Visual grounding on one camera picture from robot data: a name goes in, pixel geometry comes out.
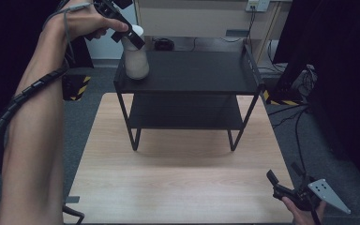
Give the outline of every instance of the black shelf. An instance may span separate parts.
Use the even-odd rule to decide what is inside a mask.
[[[188,94],[137,94],[131,128],[237,129],[242,117],[236,96]]]
[[[263,88],[247,47],[242,52],[147,52],[147,59],[150,70],[142,80],[127,76],[124,56],[113,79],[133,150],[142,129],[165,128],[227,130],[234,151]],[[124,94],[134,95],[129,113]],[[253,96],[244,119],[238,95]],[[235,139],[232,130],[238,130]]]
[[[149,74],[139,81],[119,63],[117,92],[254,95],[259,85],[242,52],[147,52],[147,58]]]

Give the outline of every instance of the white container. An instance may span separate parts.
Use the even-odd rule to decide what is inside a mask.
[[[143,29],[138,25],[132,25],[133,31],[143,39]],[[145,46],[137,49],[127,37],[122,37],[124,46],[125,69],[129,78],[134,80],[143,79],[148,75],[150,67],[148,65]]]

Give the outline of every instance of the wooden table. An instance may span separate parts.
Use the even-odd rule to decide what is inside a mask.
[[[130,104],[132,95],[125,95]],[[247,107],[251,97],[240,97]],[[70,191],[84,223],[272,223],[292,215],[272,197],[272,169],[292,188],[263,102],[235,152],[222,130],[145,130],[128,140],[115,93],[105,94]],[[65,215],[65,222],[75,222]]]

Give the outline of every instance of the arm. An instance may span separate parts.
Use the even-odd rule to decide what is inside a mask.
[[[67,6],[84,1],[72,0]],[[16,94],[61,67],[67,47],[64,18],[53,17],[39,36]],[[126,31],[122,22],[100,16],[93,6],[67,14],[71,38],[107,28]],[[29,99],[13,117],[2,170],[0,224],[63,224],[63,101],[61,80]]]

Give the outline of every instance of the white wall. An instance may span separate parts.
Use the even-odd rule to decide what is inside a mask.
[[[131,23],[136,24],[136,13],[134,5],[121,9],[122,15]],[[104,37],[100,39],[86,40],[92,59],[120,59],[122,55],[121,42],[116,43],[111,39],[113,30],[110,29]]]

